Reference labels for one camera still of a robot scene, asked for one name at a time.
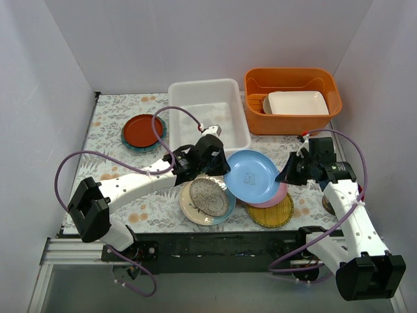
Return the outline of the yellow woven bamboo plate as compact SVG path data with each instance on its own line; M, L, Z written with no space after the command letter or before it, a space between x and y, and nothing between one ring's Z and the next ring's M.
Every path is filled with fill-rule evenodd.
M252 220L264 228L279 228L286 225L294 214L294 203L287 193L282 201L272 207L256 208L247 204L247 212Z

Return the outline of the light blue plate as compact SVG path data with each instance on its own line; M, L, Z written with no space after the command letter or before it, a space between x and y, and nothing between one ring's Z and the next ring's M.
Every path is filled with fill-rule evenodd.
M230 171L223 176L226 187L238 199L247 203L264 203L272 199L280 184L280 173L274 162L254 150L241 150L227 159Z

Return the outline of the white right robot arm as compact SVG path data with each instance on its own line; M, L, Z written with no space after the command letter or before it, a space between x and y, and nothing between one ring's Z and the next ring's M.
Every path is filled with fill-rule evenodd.
M392 298L406 264L402 256L389 251L373 227L362 200L365 186L358 185L349 163L337 161L331 137L300 140L301 148L290 154L276 181L302 186L314 180L338 221L329 230L299 228L295 250L279 260L295 254L302 259L317 256L335 276L346 301Z

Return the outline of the pink plate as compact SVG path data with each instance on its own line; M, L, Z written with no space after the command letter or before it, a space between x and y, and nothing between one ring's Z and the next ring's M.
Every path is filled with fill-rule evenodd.
M279 204L287 195L287 185L285 183L280 183L277 193L268 201L263 203L249 203L255 208L268 208Z

